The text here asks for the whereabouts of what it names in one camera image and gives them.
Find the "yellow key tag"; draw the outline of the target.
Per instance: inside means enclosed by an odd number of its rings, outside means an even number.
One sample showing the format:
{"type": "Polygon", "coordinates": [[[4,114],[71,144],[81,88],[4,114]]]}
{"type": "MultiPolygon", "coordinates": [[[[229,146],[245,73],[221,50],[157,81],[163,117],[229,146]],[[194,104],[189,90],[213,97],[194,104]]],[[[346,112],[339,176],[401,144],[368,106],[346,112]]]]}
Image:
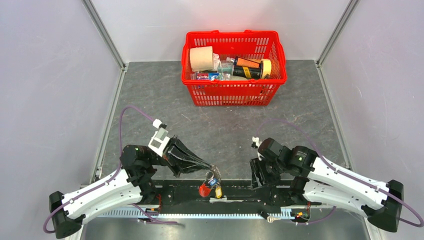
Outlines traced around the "yellow key tag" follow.
{"type": "Polygon", "coordinates": [[[223,197],[222,188],[220,186],[215,188],[215,197],[221,199],[223,197]]]}

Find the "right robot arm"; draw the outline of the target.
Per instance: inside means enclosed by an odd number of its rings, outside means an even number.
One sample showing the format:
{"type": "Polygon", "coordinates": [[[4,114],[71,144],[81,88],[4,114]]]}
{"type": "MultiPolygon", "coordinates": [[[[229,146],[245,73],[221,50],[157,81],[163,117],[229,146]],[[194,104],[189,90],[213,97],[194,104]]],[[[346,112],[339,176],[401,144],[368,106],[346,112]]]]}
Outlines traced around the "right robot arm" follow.
{"type": "Polygon", "coordinates": [[[294,205],[326,204],[354,212],[375,227],[398,231],[404,186],[394,179],[384,182],[348,170],[316,151],[296,146],[289,149],[273,138],[252,138],[257,157],[250,160],[251,187],[275,187],[282,174],[293,177],[288,190],[294,205]]]}

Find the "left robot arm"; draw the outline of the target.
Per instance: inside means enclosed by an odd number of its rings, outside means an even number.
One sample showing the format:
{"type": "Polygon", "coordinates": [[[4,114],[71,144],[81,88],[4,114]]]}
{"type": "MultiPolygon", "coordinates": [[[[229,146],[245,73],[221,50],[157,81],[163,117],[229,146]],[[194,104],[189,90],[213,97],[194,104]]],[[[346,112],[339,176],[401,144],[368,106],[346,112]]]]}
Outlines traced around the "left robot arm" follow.
{"type": "Polygon", "coordinates": [[[120,166],[106,177],[71,193],[56,191],[49,196],[50,215],[57,239],[78,232],[98,215],[131,204],[152,204],[159,194],[152,177],[155,166],[168,167],[174,176],[200,170],[211,171],[208,163],[189,150],[177,137],[152,139],[147,146],[126,145],[120,166]]]}

